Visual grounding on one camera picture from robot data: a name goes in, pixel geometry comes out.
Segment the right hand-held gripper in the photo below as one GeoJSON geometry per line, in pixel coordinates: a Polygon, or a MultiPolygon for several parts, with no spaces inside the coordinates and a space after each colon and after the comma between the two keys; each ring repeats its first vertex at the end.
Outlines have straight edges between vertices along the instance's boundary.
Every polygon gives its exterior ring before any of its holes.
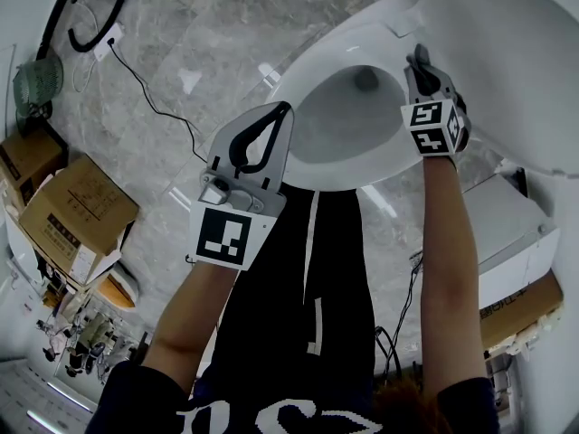
{"type": "Polygon", "coordinates": [[[406,56],[408,103],[401,107],[403,124],[420,156],[453,156],[470,140],[466,104],[451,78],[415,54],[406,56]]]}

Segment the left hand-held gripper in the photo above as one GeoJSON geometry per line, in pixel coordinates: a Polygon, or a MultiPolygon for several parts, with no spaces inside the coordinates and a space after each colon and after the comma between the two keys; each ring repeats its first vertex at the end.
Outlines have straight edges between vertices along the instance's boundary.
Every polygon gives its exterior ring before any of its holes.
{"type": "Polygon", "coordinates": [[[291,105],[273,102],[246,111],[216,134],[208,157],[211,170],[201,173],[202,191],[190,206],[187,255],[192,261],[250,268],[286,205],[278,191],[293,122],[291,105]],[[265,147],[260,160],[250,164],[247,148],[260,136],[265,147]]]}

